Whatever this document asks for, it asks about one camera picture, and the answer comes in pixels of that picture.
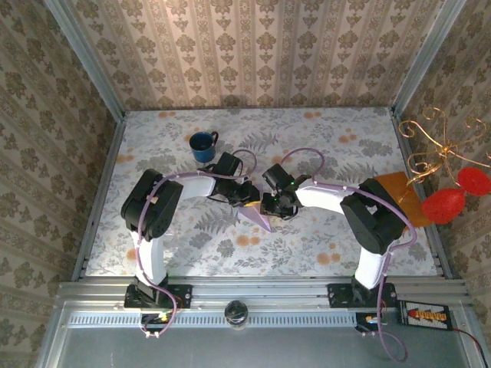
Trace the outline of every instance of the gold wire ornament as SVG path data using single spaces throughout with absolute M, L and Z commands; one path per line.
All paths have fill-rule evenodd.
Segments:
M 413 182 L 423 182 L 427 176 L 434 174 L 442 166 L 445 167 L 453 182 L 456 185 L 460 186 L 453 177 L 452 169 L 450 168 L 450 165 L 448 163 L 449 156 L 453 156 L 463 161 L 467 161 L 468 163 L 474 163 L 479 166 L 491 167 L 490 165 L 486 165 L 485 163 L 478 163 L 477 161 L 474 161 L 472 159 L 467 159 L 458 152 L 459 147 L 464 146 L 468 143 L 474 143 L 484 136 L 487 130 L 487 126 L 486 123 L 484 123 L 481 119 L 478 119 L 476 117 L 468 117 L 464 122 L 467 129 L 472 129 L 473 127 L 481 127 L 477 135 L 474 135 L 468 140 L 464 140 L 462 142 L 452 142 L 447 137 L 447 115 L 441 109 L 439 109 L 438 107 L 427 107 L 423 110 L 423 116 L 426 120 L 429 121 L 437 121 L 439 117 L 443 118 L 443 142 L 440 143 L 435 140 L 417 121 L 405 120 L 399 124 L 399 133 L 402 136 L 405 136 L 406 138 L 413 138 L 416 135 L 416 132 L 411 126 L 413 125 L 416 126 L 416 128 L 418 128 L 421 133 L 423 133 L 425 137 L 428 138 L 435 145 L 435 150 L 433 151 L 413 153 L 409 156 L 409 158 L 407 159 L 407 167 L 409 167 L 409 170 L 415 175 L 407 182 L 407 186 L 411 185 Z M 415 161 L 415 158 L 417 157 L 426 157 L 435 154 L 438 157 L 438 160 L 436 160 L 436 162 Z M 486 156 L 488 159 L 491 159 L 491 155 L 489 153 L 486 153 Z

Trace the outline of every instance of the red wire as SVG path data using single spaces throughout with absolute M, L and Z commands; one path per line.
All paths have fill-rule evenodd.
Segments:
M 389 314 L 387 313 L 387 303 L 385 303 L 384 299 L 382 299 L 381 302 L 382 302 L 382 306 L 385 309 L 385 316 L 387 316 L 387 322 L 389 322 Z
M 180 304 L 180 308 L 179 308 L 179 310 L 178 310 L 178 312 L 179 312 L 179 311 L 180 311 L 181 309 L 183 309 L 183 307 L 184 307 L 183 299 L 181 299 L 181 298 L 180 298 L 179 296 L 177 296 L 177 295 L 174 295 L 174 297 L 175 297 L 176 299 L 178 299 L 178 300 L 179 300 L 179 304 Z
M 457 331 L 457 332 L 460 332 L 462 334 L 466 334 L 468 337 L 470 337 L 471 339 L 473 339 L 474 343 L 477 346 L 477 349 L 479 349 L 479 352 L 481 354 L 481 357 L 483 358 L 484 366 L 487 368 L 488 367 L 488 363 L 486 362 L 486 358 L 484 357 L 483 347 L 481 347 L 481 344 L 479 343 L 479 341 L 473 335 L 471 335 L 470 333 L 468 333 L 468 332 L 466 332 L 464 330 L 461 330 L 460 328 L 454 327 L 453 330 L 454 331 Z
M 473 336 L 471 335 L 470 333 L 464 331 L 464 330 L 461 330 L 460 328 L 453 328 L 454 331 L 457 331 L 457 332 L 461 332 L 462 334 L 466 334 L 468 337 L 470 337 L 471 339 L 474 340 L 474 343 L 477 345 L 477 347 L 479 348 L 480 351 L 483 351 L 483 348 L 481 347 L 481 344 L 479 343 L 479 341 Z

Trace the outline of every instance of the aluminum frame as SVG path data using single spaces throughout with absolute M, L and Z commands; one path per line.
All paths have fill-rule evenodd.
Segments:
M 252 312 L 248 315 L 248 328 L 272 327 L 356 327 L 356 313 L 350 311 L 325 312 Z M 141 313 L 72 312 L 68 328 L 140 328 Z M 172 328 L 230 328 L 223 311 L 201 312 L 182 310 Z
M 442 4 L 392 104 L 397 115 L 400 116 L 404 112 L 465 4 L 466 0 L 446 0 Z
M 40 349 L 37 367 L 58 366 L 71 315 L 76 312 L 134 314 L 124 310 L 124 292 L 132 277 L 89 277 L 79 282 L 62 283 L 55 300 L 55 310 Z M 463 280 L 432 277 L 389 277 L 400 299 L 449 305 L 457 326 L 466 328 L 483 339 L 479 324 L 472 312 L 472 300 Z M 207 315 L 222 312 L 226 304 L 240 297 L 254 313 L 290 313 L 292 315 L 325 315 L 342 311 L 366 309 L 334 309 L 328 304 L 327 285 L 349 282 L 350 278 L 171 278 L 171 284 L 193 285 L 190 313 Z M 467 336 L 461 336 L 463 348 L 471 367 L 484 366 L 476 346 Z
M 113 115 L 116 123 L 121 123 L 124 117 L 123 104 L 117 96 L 112 82 L 104 74 L 103 68 L 94 55 L 91 46 L 88 44 L 87 37 L 78 25 L 70 6 L 65 0 L 44 0 L 44 3 L 53 14 L 56 22 L 60 25 L 75 54 L 77 54 L 84 69 L 87 71 L 89 78 L 99 91 L 107 109 Z
M 126 129 L 126 121 L 122 121 L 116 126 L 113 139 L 110 144 L 109 152 L 107 153 L 106 163 L 102 170 L 101 181 L 97 187 L 97 193 L 92 203 L 92 210 L 87 220 L 84 237 L 80 250 L 78 251 L 77 262 L 75 263 L 74 272 L 71 276 L 72 281 L 77 281 L 83 274 L 83 270 L 87 266 L 89 257 L 91 256 L 92 247 L 94 245 L 95 235 L 101 220 L 102 209 L 109 189 L 110 178 L 113 175 L 114 165 L 116 164 L 117 154 L 119 153 L 121 142 L 124 138 L 124 130 Z

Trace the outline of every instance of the black cable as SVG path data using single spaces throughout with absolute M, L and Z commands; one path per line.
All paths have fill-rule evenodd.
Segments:
M 360 328 L 364 329 L 366 332 L 368 332 L 370 334 L 372 332 L 375 332 L 375 331 L 369 330 L 368 327 L 364 326 L 363 324 L 358 324 L 357 327 L 360 327 Z
M 244 169 L 244 162 L 241 159 L 239 159 L 239 163 L 240 163 L 240 174 L 239 174 L 239 176 L 241 176 L 242 170 Z
M 207 199 L 211 199 L 212 201 L 215 201 L 215 202 L 218 202 L 218 203 L 227 203 L 227 204 L 229 204 L 229 201 L 223 201 L 221 199 L 216 199 L 216 198 L 213 198 L 213 197 L 207 197 Z
M 287 216 L 287 217 L 282 217 L 283 221 L 288 221 L 293 219 L 296 215 L 298 214 L 298 207 L 295 207 L 295 212 L 293 212 L 293 215 Z
M 489 368 L 488 366 L 488 362 L 486 362 L 486 357 L 484 356 L 484 351 L 483 351 L 483 347 L 481 347 L 481 344 L 479 343 L 479 341 L 473 336 L 471 335 L 470 333 L 464 331 L 464 330 L 461 330 L 460 328 L 453 328 L 454 331 L 456 332 L 460 332 L 462 334 L 466 334 L 467 336 L 469 336 L 471 339 L 473 339 L 474 343 L 476 344 L 477 346 L 477 350 L 481 353 L 481 357 L 483 358 L 483 362 L 484 362 L 484 366 L 486 368 Z
M 143 325 L 143 332 L 147 332 L 148 331 L 148 325 L 152 322 L 155 322 L 155 321 L 162 321 L 162 318 L 161 317 L 148 317 L 146 320 L 145 320 L 145 324 Z

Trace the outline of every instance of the table surface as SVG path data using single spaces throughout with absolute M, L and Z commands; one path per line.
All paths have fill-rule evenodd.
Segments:
M 131 112 L 111 177 L 86 275 L 133 274 L 133 242 L 120 209 L 145 169 L 162 174 L 196 169 L 189 138 L 217 130 L 216 161 L 239 148 L 258 158 L 252 181 L 299 147 L 321 150 L 326 182 L 358 184 L 366 178 L 404 171 L 404 161 L 385 107 L 185 110 Z M 238 154 L 245 168 L 246 153 Z M 296 153 L 283 165 L 293 176 L 312 173 L 320 163 L 313 153 Z M 360 245 L 343 215 L 301 209 L 292 220 L 271 218 L 273 233 L 240 216 L 227 204 L 204 198 L 182 201 L 165 236 L 164 258 L 175 276 L 348 276 L 358 265 Z M 394 254 L 389 274 L 435 275 L 427 237 Z

